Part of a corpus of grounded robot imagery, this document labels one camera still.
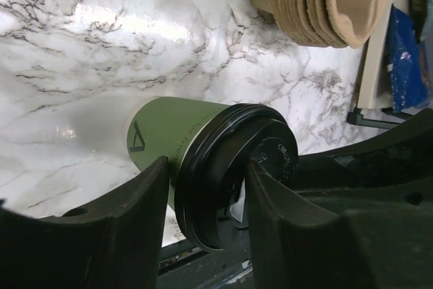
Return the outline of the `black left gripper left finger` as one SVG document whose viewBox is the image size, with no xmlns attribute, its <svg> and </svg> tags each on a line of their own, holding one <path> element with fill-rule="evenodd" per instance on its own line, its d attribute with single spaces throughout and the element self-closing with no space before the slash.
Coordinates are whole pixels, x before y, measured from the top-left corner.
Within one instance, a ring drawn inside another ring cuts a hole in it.
<svg viewBox="0 0 433 289">
<path fill-rule="evenodd" d="M 168 159 L 61 217 L 1 209 L 2 288 L 155 288 Z"/>
</svg>

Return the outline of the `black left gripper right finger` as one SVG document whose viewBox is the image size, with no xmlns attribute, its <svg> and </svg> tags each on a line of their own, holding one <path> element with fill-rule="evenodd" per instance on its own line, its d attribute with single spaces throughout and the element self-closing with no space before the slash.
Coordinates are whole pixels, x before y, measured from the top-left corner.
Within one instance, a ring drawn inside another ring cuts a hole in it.
<svg viewBox="0 0 433 289">
<path fill-rule="evenodd" d="M 246 181 L 257 288 L 431 288 L 432 178 L 297 193 L 259 163 Z"/>
</svg>

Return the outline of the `green paper cup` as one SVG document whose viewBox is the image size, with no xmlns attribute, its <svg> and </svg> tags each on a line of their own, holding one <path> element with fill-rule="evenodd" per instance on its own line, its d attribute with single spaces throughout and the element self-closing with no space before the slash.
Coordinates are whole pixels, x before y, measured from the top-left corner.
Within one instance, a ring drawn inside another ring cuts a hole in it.
<svg viewBox="0 0 433 289">
<path fill-rule="evenodd" d="M 128 120 L 127 150 L 143 171 L 158 157 L 169 161 L 168 205 L 175 207 L 175 186 L 183 159 L 202 129 L 226 104 L 179 97 L 154 97 L 138 104 Z"/>
</svg>

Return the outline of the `black plastic cup lid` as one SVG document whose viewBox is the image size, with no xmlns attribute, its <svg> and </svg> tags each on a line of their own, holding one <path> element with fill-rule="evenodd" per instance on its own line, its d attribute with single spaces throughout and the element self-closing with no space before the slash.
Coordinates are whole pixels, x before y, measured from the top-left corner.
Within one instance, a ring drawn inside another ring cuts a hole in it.
<svg viewBox="0 0 433 289">
<path fill-rule="evenodd" d="M 278 182 L 290 184 L 298 146 L 284 117 L 268 106 L 225 108 L 187 150 L 177 175 L 174 210 L 182 233 L 202 250 L 249 245 L 245 182 L 250 159 Z"/>
</svg>

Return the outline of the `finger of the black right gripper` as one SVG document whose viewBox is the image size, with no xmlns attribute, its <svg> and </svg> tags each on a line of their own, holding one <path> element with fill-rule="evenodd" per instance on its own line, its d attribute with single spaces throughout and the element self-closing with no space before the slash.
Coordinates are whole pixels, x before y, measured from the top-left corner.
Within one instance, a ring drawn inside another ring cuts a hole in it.
<svg viewBox="0 0 433 289">
<path fill-rule="evenodd" d="M 386 187 L 432 176 L 432 109 L 371 139 L 300 156 L 294 190 Z"/>
</svg>

